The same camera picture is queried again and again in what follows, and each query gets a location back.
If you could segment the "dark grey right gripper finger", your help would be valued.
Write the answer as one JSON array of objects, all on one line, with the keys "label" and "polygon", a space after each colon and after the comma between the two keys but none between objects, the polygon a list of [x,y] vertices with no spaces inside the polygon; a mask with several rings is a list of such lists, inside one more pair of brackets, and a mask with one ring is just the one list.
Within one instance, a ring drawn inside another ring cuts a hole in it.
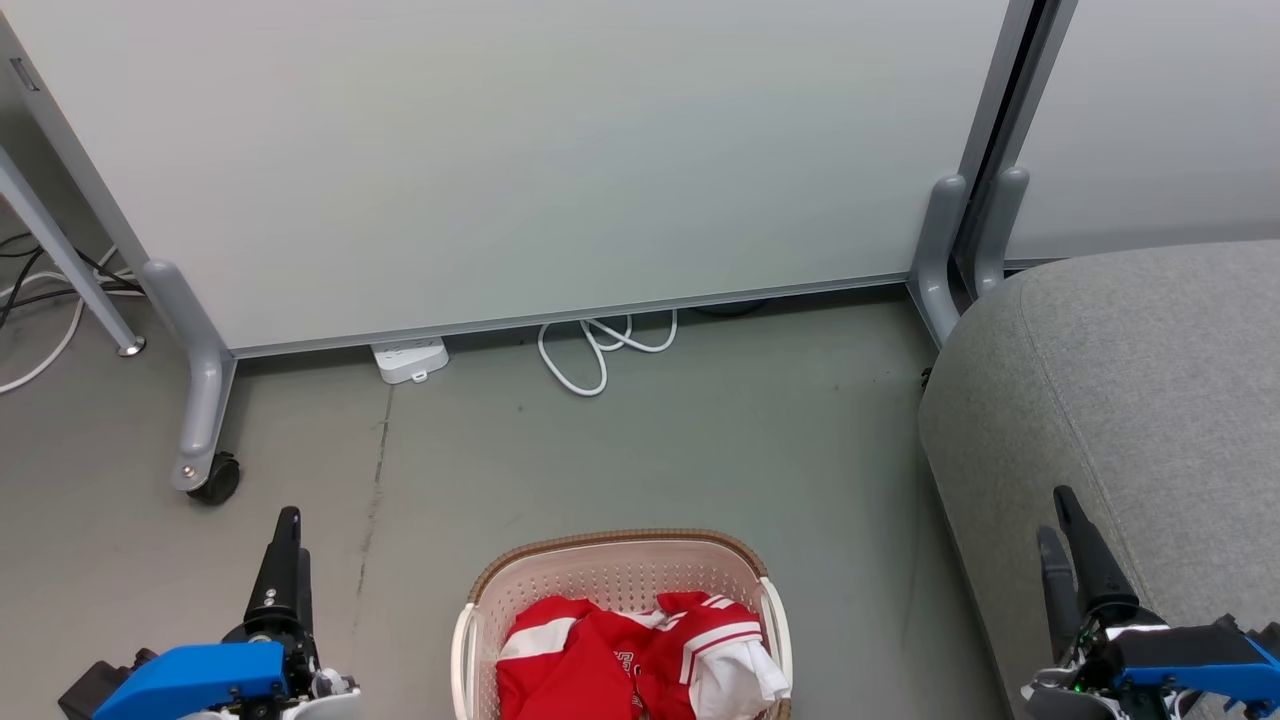
[{"label": "dark grey right gripper finger", "polygon": [[1140,602],[1132,583],[1114,557],[1100,528],[1087,516],[1075,492],[1053,488],[1059,529],[1068,542],[1076,602],[1082,615],[1098,619],[1134,619]]},{"label": "dark grey right gripper finger", "polygon": [[1082,610],[1073,561],[1055,529],[1039,527],[1036,539],[1053,662],[1060,666],[1069,665],[1076,656],[1078,638],[1082,633]]}]

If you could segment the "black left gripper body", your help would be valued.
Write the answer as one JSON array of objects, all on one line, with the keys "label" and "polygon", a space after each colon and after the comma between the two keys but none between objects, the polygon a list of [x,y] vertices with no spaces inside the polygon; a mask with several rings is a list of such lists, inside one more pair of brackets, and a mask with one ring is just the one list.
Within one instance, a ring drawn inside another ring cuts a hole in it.
[{"label": "black left gripper body", "polygon": [[314,678],[320,670],[317,646],[312,632],[293,618],[264,618],[233,628],[223,643],[274,642],[284,648],[283,683],[271,687],[271,696],[242,700],[233,692],[232,708],[293,708],[310,700]]}]

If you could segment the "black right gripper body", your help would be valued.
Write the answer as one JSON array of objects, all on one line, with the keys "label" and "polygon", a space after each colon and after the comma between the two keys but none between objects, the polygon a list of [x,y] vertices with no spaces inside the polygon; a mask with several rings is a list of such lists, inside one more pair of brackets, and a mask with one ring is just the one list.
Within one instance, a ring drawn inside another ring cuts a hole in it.
[{"label": "black right gripper body", "polygon": [[1164,632],[1169,623],[1138,602],[1110,600],[1087,609],[1071,643],[1074,693],[1123,693],[1134,685],[1124,678],[1123,661],[1107,660],[1108,644],[1124,633]]}]

